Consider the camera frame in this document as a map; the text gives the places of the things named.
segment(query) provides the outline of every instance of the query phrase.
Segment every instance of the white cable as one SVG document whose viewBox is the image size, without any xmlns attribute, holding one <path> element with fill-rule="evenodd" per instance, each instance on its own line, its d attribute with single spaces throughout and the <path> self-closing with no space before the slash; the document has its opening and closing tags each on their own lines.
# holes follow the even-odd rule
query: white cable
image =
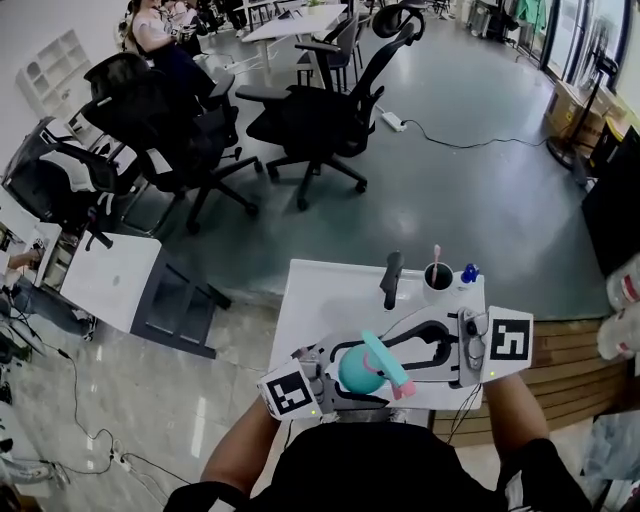
<svg viewBox="0 0 640 512">
<path fill-rule="evenodd" d="M 136 470 L 135 470 L 135 469 L 131 468 L 131 472 L 132 472 L 132 474 L 133 474 L 133 477 L 134 477 L 138 482 L 140 482 L 140 483 L 142 484 L 142 486 L 147 490 L 147 492 L 151 495 L 151 497 L 152 497 L 154 500 L 156 500 L 156 501 L 158 502 L 158 505 L 160 505 L 162 508 L 164 508 L 164 507 L 165 507 L 165 505 L 166 505 L 166 502 L 165 502 L 165 503 L 162 503 L 162 502 L 158 499 L 158 497 L 157 497 L 155 494 L 153 494 L 153 492 L 151 491 L 151 489 L 149 489 L 149 486 L 148 486 L 147 484 L 145 484 L 145 483 L 144 483 L 144 481 L 143 481 L 142 479 L 140 479 L 140 478 L 137 476 L 137 474 L 136 474 L 137 472 L 136 472 Z M 167 501 L 169 500 L 169 498 L 167 497 L 167 495 L 166 495 L 164 492 L 162 492 L 162 495 L 165 497 L 165 499 L 166 499 Z"/>
</svg>

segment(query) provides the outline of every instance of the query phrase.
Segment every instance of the black cable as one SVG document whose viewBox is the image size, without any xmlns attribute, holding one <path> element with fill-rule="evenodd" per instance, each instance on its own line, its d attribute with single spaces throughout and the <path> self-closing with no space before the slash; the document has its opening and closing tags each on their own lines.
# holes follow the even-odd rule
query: black cable
<svg viewBox="0 0 640 512">
<path fill-rule="evenodd" d="M 172 473 L 171 471 L 168 471 L 166 469 L 164 469 L 162 466 L 158 466 L 157 464 L 154 464 L 153 462 L 151 462 L 150 460 L 145 459 L 144 457 L 140 457 L 140 455 L 136 455 L 135 453 L 124 453 L 122 455 L 122 458 L 124 459 L 125 457 L 135 457 L 136 459 L 140 459 L 141 461 L 146 462 L 147 464 L 150 464 L 151 466 L 153 466 L 154 468 L 158 468 L 161 471 L 164 471 L 165 473 L 167 473 L 168 475 L 171 475 L 174 478 L 177 478 L 178 480 L 180 480 L 181 482 L 184 482 L 187 485 L 191 485 L 191 482 L 185 480 L 184 478 L 179 477 L 178 475 L 176 475 L 175 473 Z"/>
<path fill-rule="evenodd" d="M 455 433 L 458 431 L 458 428 L 460 428 L 460 425 L 462 425 L 462 422 L 465 420 L 465 418 L 467 417 L 467 414 L 469 414 L 469 411 L 471 410 L 471 405 L 473 405 L 473 401 L 476 399 L 476 397 L 478 396 L 478 393 L 480 392 L 480 384 L 477 385 L 476 389 L 471 393 L 471 395 L 469 396 L 469 398 L 471 398 L 471 396 L 473 396 L 473 398 L 471 398 L 471 402 L 468 404 L 469 408 L 465 410 L 464 414 L 462 415 L 462 417 L 460 418 L 460 421 L 458 422 L 458 424 L 456 425 L 456 427 L 453 429 L 453 432 L 451 432 L 451 435 L 449 436 L 449 439 L 447 440 L 447 444 L 449 444 L 451 442 L 451 439 L 453 438 L 453 436 L 455 435 Z"/>
<path fill-rule="evenodd" d="M 525 146 L 530 146 L 532 148 L 537 148 L 539 146 L 542 146 L 545 142 L 547 142 L 547 140 L 550 139 L 550 137 L 545 137 L 544 139 L 542 139 L 540 142 L 537 142 L 537 143 L 527 142 L 526 140 L 520 140 L 520 139 L 491 139 L 488 142 L 481 142 L 479 144 L 471 144 L 469 146 L 458 146 L 457 144 L 450 144 L 448 142 L 443 142 L 441 140 L 433 139 L 433 138 L 429 137 L 427 135 L 427 132 L 424 131 L 424 128 L 422 127 L 422 125 L 418 121 L 416 121 L 414 119 L 404 119 L 400 124 L 402 126 L 404 126 L 407 123 L 414 123 L 414 124 L 418 125 L 418 128 L 420 128 L 420 130 L 422 130 L 422 134 L 424 135 L 424 138 L 427 139 L 428 141 L 435 142 L 436 144 L 440 144 L 442 146 L 446 146 L 448 148 L 453 148 L 453 149 L 480 148 L 480 147 L 483 147 L 483 146 L 488 146 L 489 144 L 493 144 L 494 142 L 519 142 L 520 144 L 524 144 Z"/>
<path fill-rule="evenodd" d="M 100 434 L 102 434 L 103 432 L 106 432 L 107 434 L 109 434 L 109 437 L 111 438 L 111 448 L 109 449 L 109 465 L 101 470 L 101 471 L 80 471 L 77 469 L 73 469 L 70 468 L 69 466 L 62 464 L 59 461 L 48 461 L 48 460 L 29 460 L 29 459 L 16 459 L 16 460 L 23 460 L 23 461 L 27 461 L 27 462 L 40 462 L 42 464 L 58 464 L 60 467 L 62 467 L 63 469 L 67 469 L 73 473 L 77 473 L 79 475 L 102 475 L 104 473 L 106 473 L 107 471 L 109 471 L 109 469 L 111 469 L 111 465 L 113 463 L 113 458 L 114 458 L 114 451 L 113 451 L 113 446 L 115 443 L 115 438 L 113 436 L 113 434 L 111 433 L 111 431 L 109 429 L 106 428 L 101 428 L 95 436 L 91 436 L 89 434 L 89 432 L 87 432 L 87 429 L 84 428 L 82 426 L 82 424 L 78 421 L 78 368 L 76 366 L 76 362 L 73 360 L 73 358 L 67 354 L 64 350 L 59 349 L 54 347 L 53 345 L 49 345 L 48 343 L 45 343 L 44 341 L 42 342 L 42 344 L 45 347 L 48 347 L 52 350 L 55 350 L 56 352 L 58 352 L 58 354 L 62 357 L 64 357 L 65 359 L 68 359 L 69 361 L 71 361 L 71 364 L 73 365 L 73 375 L 74 375 L 74 381 L 73 381 L 73 400 L 74 400 L 74 408 L 73 408 L 73 419 L 76 423 L 76 425 L 78 425 L 78 427 L 80 427 L 80 429 L 82 430 L 82 432 L 84 432 L 84 434 L 91 440 L 95 441 L 96 439 L 98 439 L 98 437 L 100 436 Z M 184 478 L 179 477 L 178 475 L 176 475 L 175 473 L 172 473 L 171 471 L 163 468 L 162 466 L 159 466 L 158 464 L 154 464 L 153 462 L 151 462 L 150 460 L 145 459 L 144 457 L 141 457 L 140 455 L 136 455 L 135 453 L 130 453 L 127 452 L 125 454 L 122 455 L 122 460 L 121 462 L 125 462 L 125 457 L 135 457 L 137 459 L 140 459 L 144 462 L 146 462 L 147 464 L 150 464 L 153 467 L 158 468 L 161 471 L 164 471 L 165 473 L 167 473 L 168 475 L 173 476 L 174 478 L 177 478 L 178 480 L 184 482 L 185 484 L 190 485 L 191 482 L 185 480 Z"/>
<path fill-rule="evenodd" d="M 582 108 L 584 109 L 584 107 L 587 104 L 587 101 L 589 100 L 585 100 L 582 103 Z M 471 144 L 469 146 L 458 146 L 457 144 L 450 144 L 449 142 L 444 142 L 438 139 L 433 139 L 431 137 L 429 137 L 427 135 L 427 132 L 424 131 L 424 128 L 422 127 L 422 125 L 416 121 L 415 119 L 404 119 L 400 122 L 400 124 L 402 126 L 405 126 L 407 123 L 414 123 L 418 126 L 418 128 L 420 128 L 420 130 L 422 131 L 422 135 L 424 135 L 424 138 L 427 139 L 430 142 L 434 142 L 435 144 L 440 144 L 442 146 L 446 146 L 448 148 L 453 148 L 453 149 L 473 149 L 473 148 L 479 148 L 479 147 L 483 147 L 483 146 L 488 146 L 489 144 L 493 144 L 494 142 L 518 142 L 520 144 L 524 144 L 525 146 L 529 146 L 532 148 L 537 148 L 539 146 L 542 146 L 545 142 L 547 142 L 550 138 L 552 138 L 553 136 L 550 137 L 545 137 L 544 139 L 542 139 L 540 142 L 534 143 L 534 142 L 528 142 L 526 140 L 520 140 L 520 139 L 491 139 L 488 142 L 481 142 L 479 144 Z M 572 123 L 569 123 L 567 126 L 565 126 L 562 130 L 560 130 L 560 132 L 558 133 L 558 136 L 561 136 L 568 128 L 571 127 Z M 579 141 L 575 141 L 574 144 L 578 145 L 578 146 L 583 146 L 586 147 L 588 149 L 594 149 L 594 146 L 591 146 L 589 144 L 584 144 L 582 142 Z"/>
<path fill-rule="evenodd" d="M 113 455 L 109 457 L 109 465 L 100 471 L 81 471 L 79 469 L 73 469 L 67 466 L 66 464 L 62 464 L 62 462 L 57 460 L 47 460 L 47 459 L 22 459 L 18 457 L 13 457 L 14 461 L 18 462 L 31 462 L 31 463 L 40 463 L 40 464 L 51 464 L 52 466 L 60 466 L 63 470 L 65 470 L 65 475 L 69 478 L 69 475 L 66 474 L 66 471 L 71 471 L 72 473 L 77 473 L 79 475 L 103 475 L 107 471 L 111 469 L 111 464 L 113 463 Z"/>
<path fill-rule="evenodd" d="M 469 396 L 466 398 L 466 400 L 464 402 L 462 402 L 462 404 L 460 405 L 460 408 L 458 409 L 458 412 L 456 412 L 454 420 L 451 423 L 451 433 L 449 434 L 449 438 L 447 439 L 447 444 L 451 443 L 451 439 L 453 438 L 453 436 L 457 432 L 458 428 L 460 428 L 460 425 L 462 425 L 462 422 L 467 417 L 467 414 L 469 413 L 469 411 L 471 410 L 471 406 L 473 405 L 473 401 L 476 399 L 476 397 L 478 396 L 478 393 L 480 393 L 481 389 L 482 389 L 482 385 L 481 384 L 476 384 L 476 386 L 473 388 L 471 393 L 469 393 Z M 467 405 L 469 405 L 469 407 L 467 409 L 465 409 L 464 414 L 460 417 L 460 421 L 456 425 L 456 421 L 458 419 L 458 415 L 460 414 L 462 409 L 467 407 Z"/>
<path fill-rule="evenodd" d="M 284 449 L 287 449 L 289 446 L 289 439 L 291 439 L 291 425 L 293 425 L 293 420 L 289 422 L 289 430 L 287 431 L 287 440 L 284 442 Z"/>
</svg>

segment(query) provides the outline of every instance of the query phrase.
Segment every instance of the gray floor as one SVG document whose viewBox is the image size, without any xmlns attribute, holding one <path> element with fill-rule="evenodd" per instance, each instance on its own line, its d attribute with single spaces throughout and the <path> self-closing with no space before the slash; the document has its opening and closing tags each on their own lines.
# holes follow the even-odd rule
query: gray floor
<svg viewBox="0 0 640 512">
<path fill-rule="evenodd" d="M 223 36 L 216 39 L 218 51 L 237 61 L 255 55 L 254 47 Z M 385 42 L 368 31 L 365 62 Z M 296 58 L 292 40 L 271 51 L 278 51 L 274 62 L 281 69 Z M 540 141 L 553 86 L 524 59 L 515 63 L 516 55 L 452 21 L 427 20 L 423 39 L 400 49 L 376 82 L 386 89 L 379 104 L 418 120 L 431 137 L 456 144 L 494 137 Z M 353 81 L 351 69 L 349 75 Z M 282 85 L 294 80 L 292 72 L 276 77 Z M 237 83 L 262 83 L 262 72 L 246 71 Z M 244 155 L 264 162 L 282 156 L 280 148 L 244 135 L 261 105 L 234 102 Z M 609 312 L 580 211 L 583 193 L 544 146 L 454 150 L 428 142 L 416 126 L 396 134 L 378 120 L 368 149 L 346 163 L 369 179 L 363 196 L 352 181 L 326 169 L 311 186 L 311 207 L 301 213 L 295 191 L 304 165 L 283 168 L 279 184 L 248 168 L 227 183 L 260 205 L 258 219 L 214 193 L 201 213 L 201 232 L 184 230 L 187 204 L 165 245 L 200 267 L 212 284 L 282 293 L 291 258 L 383 266 L 389 252 L 400 250 L 406 268 L 420 269 L 438 243 L 454 269 L 468 262 L 480 266 L 488 304 L 531 311 L 538 319 Z"/>
</svg>

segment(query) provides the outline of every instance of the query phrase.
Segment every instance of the seated woman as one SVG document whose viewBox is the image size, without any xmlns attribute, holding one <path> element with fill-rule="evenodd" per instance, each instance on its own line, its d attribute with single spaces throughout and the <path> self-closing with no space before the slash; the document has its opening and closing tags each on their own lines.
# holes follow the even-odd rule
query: seated woman
<svg viewBox="0 0 640 512">
<path fill-rule="evenodd" d="M 160 0 L 133 0 L 133 21 L 129 38 L 141 53 L 153 59 L 155 67 L 171 77 L 185 94 L 195 95 L 205 105 L 215 84 L 181 48 L 175 36 L 165 31 L 160 17 Z"/>
</svg>

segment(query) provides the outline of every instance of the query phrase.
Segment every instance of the office chair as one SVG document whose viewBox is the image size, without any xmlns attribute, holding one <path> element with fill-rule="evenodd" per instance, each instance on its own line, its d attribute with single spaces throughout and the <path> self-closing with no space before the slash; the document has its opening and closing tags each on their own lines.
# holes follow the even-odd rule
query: office chair
<svg viewBox="0 0 640 512">
<path fill-rule="evenodd" d="M 364 69 L 364 65 L 362 64 L 362 52 L 360 51 L 360 40 L 362 39 L 362 34 L 364 33 L 364 28 L 369 23 L 371 16 L 366 13 L 358 14 L 358 31 L 356 32 L 356 44 L 353 49 L 353 73 L 356 77 L 356 82 L 358 81 L 358 66 L 356 66 L 356 52 L 358 52 L 358 61 L 360 62 L 360 69 Z"/>
<path fill-rule="evenodd" d="M 407 11 L 409 17 L 402 20 L 402 11 Z M 384 92 L 384 87 L 380 87 L 372 94 L 371 84 L 400 47 L 411 45 L 424 33 L 424 19 L 419 9 L 400 3 L 381 9 L 376 17 L 381 14 L 378 23 L 374 20 L 376 34 L 385 38 L 397 36 L 373 56 L 351 94 L 334 92 L 327 55 L 339 49 L 323 43 L 297 44 L 296 47 L 316 52 L 326 89 L 290 86 L 287 90 L 279 90 L 242 86 L 236 91 L 238 98 L 264 104 L 264 112 L 249 125 L 247 135 L 282 146 L 287 155 L 267 164 L 272 180 L 277 180 L 277 167 L 281 165 L 309 162 L 297 194 L 301 211 L 309 206 L 306 193 L 322 164 L 356 180 L 357 192 L 364 193 L 367 189 L 367 180 L 334 155 L 352 157 L 366 149 L 369 134 L 375 127 L 370 127 L 371 111 Z M 420 21 L 417 34 L 413 24 L 408 23 L 412 17 Z"/>
<path fill-rule="evenodd" d="M 91 98 L 98 99 L 108 96 L 111 89 L 118 87 L 129 80 L 144 74 L 151 69 L 147 61 L 132 52 L 122 52 L 106 58 L 96 64 L 84 75 L 84 79 L 91 84 Z M 238 116 L 238 107 L 232 107 L 229 103 L 228 94 L 219 94 L 233 85 L 235 76 L 222 69 L 216 69 L 214 76 L 215 88 L 211 95 L 205 99 L 197 99 L 189 102 L 189 108 L 196 116 L 202 114 L 203 109 L 209 112 L 222 108 L 227 119 L 234 119 Z M 235 122 L 228 124 L 227 147 L 235 146 L 238 143 L 238 134 L 235 129 Z"/>
<path fill-rule="evenodd" d="M 337 52 L 332 52 L 327 55 L 329 63 L 329 69 L 336 72 L 336 82 L 338 84 L 338 92 L 343 90 L 343 86 L 340 80 L 340 71 L 342 71 L 342 77 L 344 81 L 344 91 L 347 90 L 347 67 L 351 62 L 351 57 L 355 50 L 356 33 L 358 31 L 358 17 L 352 16 L 344 21 L 338 23 L 335 29 L 333 29 L 324 38 L 324 44 L 330 44 L 336 41 L 335 48 Z M 311 56 L 309 52 L 305 52 L 302 57 L 298 59 L 298 65 L 311 66 Z M 311 69 L 298 70 L 298 85 L 302 85 L 301 71 L 307 73 L 307 85 L 310 84 L 309 77 L 311 75 Z"/>
<path fill-rule="evenodd" d="M 225 87 L 218 83 L 210 100 L 224 103 L 232 83 L 233 80 L 228 81 Z M 194 97 L 175 93 L 173 82 L 164 73 L 148 70 L 110 89 L 107 97 L 94 99 L 81 111 L 91 124 L 136 152 L 144 164 L 143 175 L 151 184 L 174 194 L 159 223 L 164 222 L 185 192 L 200 189 L 187 220 L 192 234 L 200 229 L 197 215 L 214 189 L 239 202 L 250 216 L 257 215 L 258 207 L 227 187 L 222 179 L 249 164 L 256 172 L 262 172 L 257 157 L 217 168 L 228 146 L 229 126 L 235 123 L 236 116 L 227 118 L 224 109 L 219 108 L 194 118 L 190 103 L 195 101 Z M 158 161 L 165 164 L 166 172 L 158 170 Z"/>
</svg>

